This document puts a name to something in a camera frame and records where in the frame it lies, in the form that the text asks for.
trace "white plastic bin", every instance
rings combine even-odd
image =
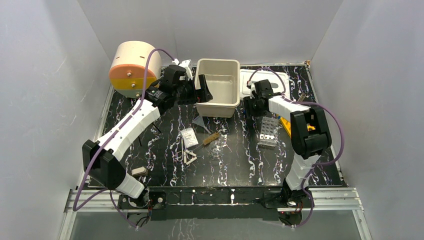
[[[202,117],[231,118],[240,104],[240,63],[230,59],[202,58],[197,62],[195,85],[199,75],[205,75],[207,87],[213,100],[197,103],[197,112]]]

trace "cylindrical container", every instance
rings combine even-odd
[[[138,98],[143,92],[143,80],[146,61],[154,46],[143,41],[126,41],[116,50],[109,79],[120,94],[129,98]],[[159,52],[153,53],[148,63],[146,88],[161,77],[162,59]]]

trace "yellow band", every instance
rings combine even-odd
[[[115,89],[122,90],[134,90],[134,89],[143,89],[143,77],[139,78],[111,78],[110,82],[112,83]],[[146,87],[149,87],[156,81],[156,77],[146,77]]]
[[[285,131],[287,132],[288,136],[290,138],[292,138],[292,124],[289,121],[287,121],[284,117],[280,117],[279,121],[281,122],[281,124],[284,127]],[[308,132],[315,130],[315,127],[308,125],[307,130],[308,130]]]

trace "black cable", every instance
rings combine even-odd
[[[159,84],[159,82],[160,82],[161,80],[162,80],[162,79],[161,79],[161,78],[159,78],[158,80],[156,80],[156,81],[154,81],[154,82],[150,83],[150,87],[154,87],[154,86],[158,85],[158,84]]]
[[[154,128],[156,128],[156,130],[159,131],[160,134],[162,133],[161,130],[159,130],[159,128],[154,123],[152,123],[152,125],[153,125]]]
[[[147,224],[150,220],[150,217],[147,217],[140,225],[140,228],[143,227],[144,224]]]
[[[149,216],[144,216],[144,217],[142,217],[142,218],[140,218],[140,220],[138,220],[137,221],[137,223],[135,224],[135,225],[139,225],[139,223],[144,219],[144,221],[146,221],[146,219],[148,218]]]

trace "wire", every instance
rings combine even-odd
[[[278,75],[278,73],[276,73],[274,70],[272,70],[272,69],[271,69],[271,68],[269,68],[269,67],[260,67],[260,68],[256,69],[254,72],[252,72],[252,75],[250,75],[249,80],[246,82],[246,85],[250,83],[250,81],[252,80],[253,75],[254,75],[255,73],[257,73],[259,70],[267,70],[267,71],[270,71],[270,72],[272,72],[273,74],[275,74],[275,75],[278,77],[278,79],[281,81],[281,84],[282,84],[282,87],[283,87],[283,91],[282,91],[281,95],[284,95],[284,94],[286,93],[286,84],[285,84],[285,83],[284,83],[284,81],[281,79],[281,76],[280,76],[280,75]]]
[[[175,60],[175,58],[174,57],[172,57],[167,51],[165,51],[164,49],[161,49],[161,48],[155,48],[155,49],[153,49],[150,53],[149,53],[149,55],[148,55],[148,57],[147,57],[147,60],[146,60],[146,65],[145,65],[145,68],[144,68],[144,78],[143,78],[143,92],[142,92],[142,94],[141,94],[141,97],[140,97],[140,104],[138,104],[138,106],[134,109],[134,111],[132,112],[133,114],[134,113],[136,113],[139,109],[141,109],[141,107],[142,107],[142,105],[143,105],[143,101],[144,101],[144,99],[145,99],[145,95],[146,95],[146,78],[147,78],[147,75],[148,75],[148,70],[149,70],[149,62],[150,62],[150,58],[152,58],[152,55],[153,55],[153,53],[155,53],[156,51],[162,51],[162,52],[164,52],[165,54],[167,54],[172,60]],[[80,200],[80,196],[81,196],[81,192],[83,191],[83,186],[84,186],[84,183],[86,182],[86,180],[87,180],[87,177],[88,177],[88,175],[89,175],[89,173],[90,173],[90,170],[92,169],[92,167],[93,167],[93,164],[94,164],[94,162],[96,161],[96,159],[97,159],[97,157],[100,155],[100,153],[101,153],[101,151],[105,148],[105,146],[115,137],[115,135],[118,133],[118,131],[120,130],[120,129],[122,129],[122,127],[124,127],[124,125],[125,124],[127,124],[128,123],[128,121],[130,121],[130,119],[131,118],[133,118],[133,115],[132,114],[130,114],[129,115],[129,117],[127,117],[123,122],[122,122],[122,124],[121,125],[119,125],[118,127],[117,127],[117,129],[109,136],[109,138],[107,138],[107,140],[98,148],[98,150],[95,152],[95,154],[94,154],[94,156],[91,158],[91,160],[90,160],[90,163],[88,164],[88,166],[87,166],[87,169],[85,170],[85,173],[84,173],[84,176],[82,177],[82,181],[81,181],[81,183],[80,183],[80,185],[79,185],[79,187],[78,187],[78,192],[76,193],[76,196],[75,196],[75,201],[73,202],[73,206],[72,206],[72,210],[74,211],[74,212],[76,212],[76,211],[78,211],[78,210],[80,210],[85,204],[87,204],[91,199],[93,199],[95,196],[97,196],[98,194],[100,194],[100,193],[102,193],[102,192],[104,192],[104,191],[106,191],[106,190],[108,190],[107,188],[104,188],[104,189],[101,189],[101,190],[99,190],[98,192],[95,192],[93,195],[91,195],[89,198],[87,198],[84,202],[82,202],[79,206],[77,206],[78,205],[78,201]],[[127,222],[132,226],[132,227],[134,227],[134,228],[136,228],[137,226],[134,224],[134,223],[132,223],[131,221],[129,221],[128,219],[127,219],[127,217],[118,209],[118,207],[116,206],[116,204],[115,204],[115,201],[113,200],[113,197],[112,197],[112,192],[110,192],[110,199],[112,200],[112,203],[113,203],[113,206],[115,207],[115,209],[121,214],[121,216],[124,218],[124,219],[126,219],[127,220]]]
[[[144,217],[142,217],[142,218],[140,218],[140,220],[138,220],[137,221],[137,223],[136,223],[136,225],[138,226],[139,224],[140,224],[140,222],[143,220],[143,219],[146,219],[146,218],[148,218],[149,216],[144,216]]]
[[[298,210],[298,207],[299,207],[299,203],[296,204],[296,209],[293,211],[293,213],[295,213]]]
[[[133,228],[137,228],[137,225],[134,224],[132,221],[130,221],[127,216],[125,216],[125,214],[119,209],[119,207],[117,206],[117,204],[115,203],[114,197],[112,196],[112,191],[109,191],[109,195],[110,195],[110,200],[112,201],[113,207],[118,211],[119,215],[121,215],[121,217],[123,219],[125,219],[129,225]]]
[[[310,211],[309,214],[307,215],[306,219],[299,223],[298,225],[296,225],[295,227],[300,227],[303,226],[312,216],[312,212],[314,210],[315,207],[315,203],[314,203],[314,199],[312,198],[312,195],[306,191],[305,189],[305,182],[306,179],[309,179],[309,176],[312,174],[312,172],[314,171],[314,168],[316,166],[329,166],[334,164],[337,160],[340,159],[340,157],[343,154],[343,151],[345,149],[345,133],[343,131],[343,128],[339,122],[339,120],[337,119],[337,117],[325,106],[316,103],[316,102],[311,102],[311,101],[302,101],[302,102],[296,102],[296,101],[292,101],[290,99],[285,98],[285,96],[283,95],[282,98],[284,99],[284,101],[289,102],[289,103],[293,103],[293,104],[299,104],[299,105],[314,105],[314,106],[318,106],[322,109],[324,109],[324,111],[326,111],[335,121],[337,127],[338,127],[338,131],[340,132],[340,150],[338,151],[337,155],[335,156],[335,158],[329,162],[316,162],[315,164],[312,165],[312,168],[309,170],[309,172],[306,174],[306,177],[302,180],[300,186],[302,191],[307,195],[307,197],[310,199]]]

